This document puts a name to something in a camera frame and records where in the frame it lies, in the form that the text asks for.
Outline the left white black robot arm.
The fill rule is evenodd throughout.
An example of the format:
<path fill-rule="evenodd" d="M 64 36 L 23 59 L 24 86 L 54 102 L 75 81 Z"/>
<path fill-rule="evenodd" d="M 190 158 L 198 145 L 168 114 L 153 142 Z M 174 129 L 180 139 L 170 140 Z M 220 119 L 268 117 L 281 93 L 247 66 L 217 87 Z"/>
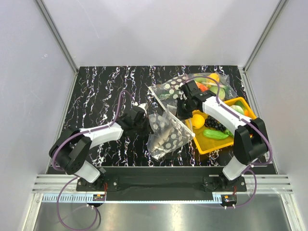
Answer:
<path fill-rule="evenodd" d="M 103 173 L 86 160 L 90 149 L 123 137 L 152 134 L 147 109 L 147 103 L 136 104 L 115 122 L 93 128 L 67 128 L 49 151 L 53 166 L 83 178 L 91 189 L 100 190 Z"/>

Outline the clear zip bag with lemon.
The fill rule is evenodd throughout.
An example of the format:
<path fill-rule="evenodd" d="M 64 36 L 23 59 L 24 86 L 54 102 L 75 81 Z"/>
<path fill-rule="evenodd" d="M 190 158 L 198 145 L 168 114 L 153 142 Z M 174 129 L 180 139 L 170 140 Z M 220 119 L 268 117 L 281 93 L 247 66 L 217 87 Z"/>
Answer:
<path fill-rule="evenodd" d="M 147 150 L 151 158 L 161 159 L 167 153 L 189 143 L 195 134 L 176 117 L 176 107 L 167 105 L 162 115 L 149 115 L 153 133 L 149 135 Z"/>

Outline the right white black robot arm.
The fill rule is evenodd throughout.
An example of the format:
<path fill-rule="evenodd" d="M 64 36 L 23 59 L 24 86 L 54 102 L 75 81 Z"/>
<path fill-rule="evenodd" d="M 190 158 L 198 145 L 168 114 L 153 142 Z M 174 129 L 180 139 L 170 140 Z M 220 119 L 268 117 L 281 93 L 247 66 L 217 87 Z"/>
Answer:
<path fill-rule="evenodd" d="M 202 92 L 193 80 L 180 84 L 180 90 L 182 95 L 177 98 L 177 118 L 191 118 L 193 111 L 199 110 L 212 116 L 233 135 L 233 158 L 218 179 L 219 187 L 229 191 L 235 186 L 235 179 L 251 164 L 266 152 L 271 152 L 265 123 L 260 118 L 252 119 L 236 112 L 217 93 L 209 90 Z"/>

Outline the grey fake fish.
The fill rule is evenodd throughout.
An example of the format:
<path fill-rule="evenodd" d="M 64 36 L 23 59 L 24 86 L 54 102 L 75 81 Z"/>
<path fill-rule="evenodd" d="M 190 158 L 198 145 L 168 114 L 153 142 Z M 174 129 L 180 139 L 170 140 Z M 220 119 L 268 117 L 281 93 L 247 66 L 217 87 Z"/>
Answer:
<path fill-rule="evenodd" d="M 174 131 L 175 131 L 174 128 L 168 128 L 168 129 L 164 130 L 162 132 L 162 134 L 154 135 L 154 137 L 151 141 L 150 148 L 152 150 L 155 150 L 155 149 L 158 149 L 159 147 L 161 147 L 167 141 L 167 139 L 171 136 L 171 134 Z"/>

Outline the yellow fake lemon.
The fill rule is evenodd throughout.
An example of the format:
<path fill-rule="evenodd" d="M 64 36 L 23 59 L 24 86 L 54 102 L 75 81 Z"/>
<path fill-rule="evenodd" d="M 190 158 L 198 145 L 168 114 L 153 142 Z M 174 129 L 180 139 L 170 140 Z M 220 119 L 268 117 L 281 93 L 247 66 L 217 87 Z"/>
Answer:
<path fill-rule="evenodd" d="M 205 118 L 200 114 L 194 114 L 191 123 L 193 129 L 200 129 L 205 124 Z"/>

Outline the green fake bok choy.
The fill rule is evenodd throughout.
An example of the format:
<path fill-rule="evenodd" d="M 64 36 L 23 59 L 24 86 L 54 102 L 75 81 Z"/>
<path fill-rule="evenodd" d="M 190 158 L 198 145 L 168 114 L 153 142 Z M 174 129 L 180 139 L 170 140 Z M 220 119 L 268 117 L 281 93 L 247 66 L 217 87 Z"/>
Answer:
<path fill-rule="evenodd" d="M 236 112 L 245 115 L 246 108 L 241 101 L 236 101 L 235 103 L 231 104 L 230 107 Z"/>

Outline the clear zip bag with mushroom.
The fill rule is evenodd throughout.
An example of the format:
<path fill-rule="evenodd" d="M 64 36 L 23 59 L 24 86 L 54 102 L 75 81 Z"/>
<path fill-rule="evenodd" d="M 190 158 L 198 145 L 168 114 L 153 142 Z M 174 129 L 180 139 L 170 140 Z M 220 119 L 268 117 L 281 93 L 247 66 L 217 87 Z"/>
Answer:
<path fill-rule="evenodd" d="M 150 94 L 150 111 L 162 115 L 169 111 L 174 116 L 177 111 L 177 98 L 182 95 L 181 84 L 188 79 L 187 74 L 172 77 L 162 84 L 148 87 Z"/>

